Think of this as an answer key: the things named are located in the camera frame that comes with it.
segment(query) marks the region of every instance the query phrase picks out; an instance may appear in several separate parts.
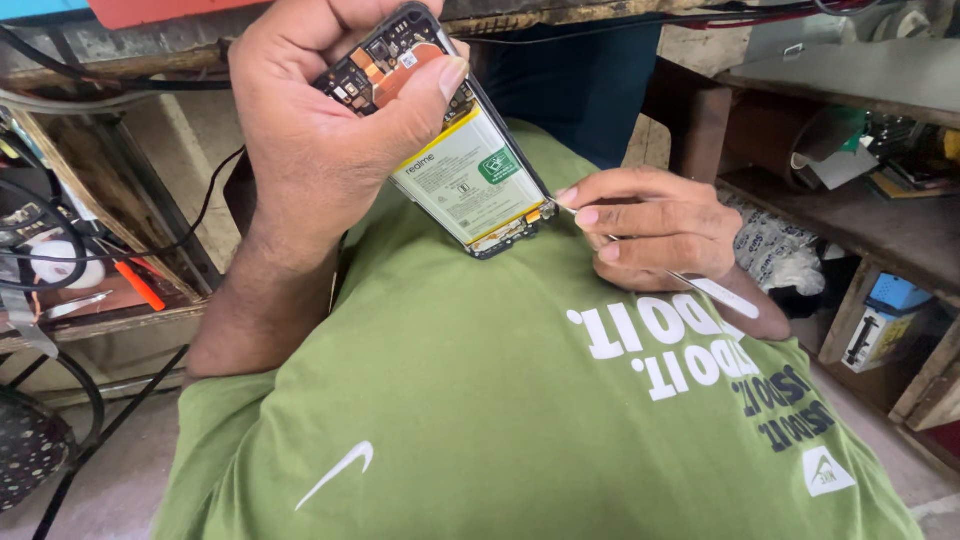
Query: green battery sticker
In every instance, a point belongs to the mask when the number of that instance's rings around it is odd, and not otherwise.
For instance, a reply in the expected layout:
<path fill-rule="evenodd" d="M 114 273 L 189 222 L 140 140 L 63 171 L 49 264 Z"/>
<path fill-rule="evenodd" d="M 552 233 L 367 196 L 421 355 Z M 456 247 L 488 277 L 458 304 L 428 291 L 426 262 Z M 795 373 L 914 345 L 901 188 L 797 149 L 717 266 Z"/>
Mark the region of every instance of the green battery sticker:
<path fill-rule="evenodd" d="M 500 184 L 513 176 L 516 171 L 520 170 L 520 166 L 516 163 L 516 158 L 514 158 L 514 153 L 507 148 L 506 144 L 489 158 L 480 161 L 480 165 L 477 168 L 480 170 L 480 174 L 482 174 L 491 185 Z"/>

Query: nike logo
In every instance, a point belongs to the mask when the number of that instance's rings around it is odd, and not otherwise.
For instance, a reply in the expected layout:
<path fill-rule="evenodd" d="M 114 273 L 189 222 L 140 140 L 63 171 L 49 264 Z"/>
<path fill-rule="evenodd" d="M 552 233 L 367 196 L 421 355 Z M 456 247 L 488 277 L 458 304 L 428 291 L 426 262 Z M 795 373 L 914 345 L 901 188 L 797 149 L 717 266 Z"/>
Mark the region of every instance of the nike logo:
<path fill-rule="evenodd" d="M 307 493 L 306 497 L 304 497 L 300 501 L 300 503 L 297 504 L 297 507 L 294 508 L 294 511 L 296 512 L 297 510 L 300 510 L 300 507 L 303 506 L 304 503 L 309 501 L 310 498 L 313 497 L 315 493 L 320 491 L 320 488 L 324 487 L 324 484 L 331 481 L 333 477 L 336 477 L 337 475 L 339 475 L 340 472 L 346 469 L 350 463 L 356 461 L 357 458 L 361 456 L 363 456 L 364 458 L 363 473 L 366 473 L 367 467 L 370 467 L 370 462 L 373 461 L 373 445 L 370 444 L 369 441 L 364 441 L 356 445 L 355 447 L 353 447 L 353 450 L 351 450 L 349 454 L 347 454 L 343 459 L 340 460 L 340 463 L 337 463 L 336 465 L 334 465 L 334 467 L 330 469 L 330 472 L 324 475 L 324 477 L 321 478 L 319 482 L 317 482 L 317 485 L 313 486 L 313 489 L 310 490 L 310 493 Z"/>

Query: smartphone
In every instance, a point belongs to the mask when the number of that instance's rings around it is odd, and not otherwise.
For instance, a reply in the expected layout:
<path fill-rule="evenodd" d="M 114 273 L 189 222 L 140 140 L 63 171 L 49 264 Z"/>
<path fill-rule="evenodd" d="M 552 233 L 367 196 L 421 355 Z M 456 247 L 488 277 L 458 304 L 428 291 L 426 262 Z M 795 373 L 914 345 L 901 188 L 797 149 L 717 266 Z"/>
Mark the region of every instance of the smartphone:
<path fill-rule="evenodd" d="M 420 2 L 400 6 L 314 86 L 357 116 L 396 99 L 416 71 L 457 55 Z M 533 236 L 557 212 L 543 181 L 472 75 L 457 90 L 441 134 L 405 161 L 390 182 L 478 259 Z"/>

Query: fingernail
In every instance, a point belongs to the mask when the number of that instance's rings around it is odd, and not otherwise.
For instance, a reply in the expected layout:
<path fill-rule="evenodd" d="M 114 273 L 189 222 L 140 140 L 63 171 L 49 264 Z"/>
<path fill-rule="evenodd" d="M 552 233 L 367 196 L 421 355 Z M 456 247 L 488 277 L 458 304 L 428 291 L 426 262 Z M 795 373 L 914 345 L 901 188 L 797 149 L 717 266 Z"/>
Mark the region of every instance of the fingernail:
<path fill-rule="evenodd" d="M 440 92 L 444 94 L 447 101 L 453 99 L 453 94 L 457 93 L 457 88 L 464 81 L 467 72 L 470 71 L 468 61 L 460 57 L 448 57 L 451 60 L 446 61 L 446 67 L 440 74 Z"/>
<path fill-rule="evenodd" d="M 600 251 L 597 252 L 601 259 L 605 261 L 614 261 L 620 258 L 620 244 L 614 242 L 613 244 L 607 244 L 606 246 L 600 248 Z"/>
<path fill-rule="evenodd" d="M 573 200 L 577 198 L 577 188 L 560 189 L 557 191 L 557 202 L 565 207 L 570 206 Z"/>
<path fill-rule="evenodd" d="M 600 219 L 600 212 L 595 209 L 582 209 L 577 213 L 577 225 L 593 225 Z"/>

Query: battery label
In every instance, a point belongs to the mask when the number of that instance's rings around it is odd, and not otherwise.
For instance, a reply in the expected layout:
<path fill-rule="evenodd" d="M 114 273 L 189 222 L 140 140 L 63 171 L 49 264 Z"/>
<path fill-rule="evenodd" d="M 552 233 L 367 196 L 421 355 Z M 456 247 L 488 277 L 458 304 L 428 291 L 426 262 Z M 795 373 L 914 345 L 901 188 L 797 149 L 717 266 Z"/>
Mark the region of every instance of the battery label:
<path fill-rule="evenodd" d="M 479 104 L 391 178 L 464 244 L 544 201 Z"/>

